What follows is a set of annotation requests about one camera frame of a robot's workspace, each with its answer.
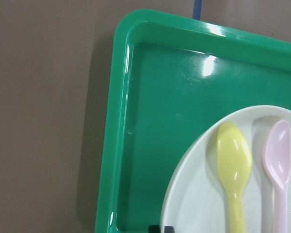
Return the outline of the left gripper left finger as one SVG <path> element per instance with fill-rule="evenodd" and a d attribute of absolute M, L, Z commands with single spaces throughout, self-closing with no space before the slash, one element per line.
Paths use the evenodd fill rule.
<path fill-rule="evenodd" d="M 150 225 L 148 227 L 148 233 L 160 233 L 161 229 L 159 225 Z"/>

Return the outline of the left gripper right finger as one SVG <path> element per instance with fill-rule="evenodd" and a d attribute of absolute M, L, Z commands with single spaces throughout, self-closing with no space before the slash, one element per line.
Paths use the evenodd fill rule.
<path fill-rule="evenodd" d="M 164 233 L 175 233 L 175 229 L 173 226 L 165 226 Z"/>

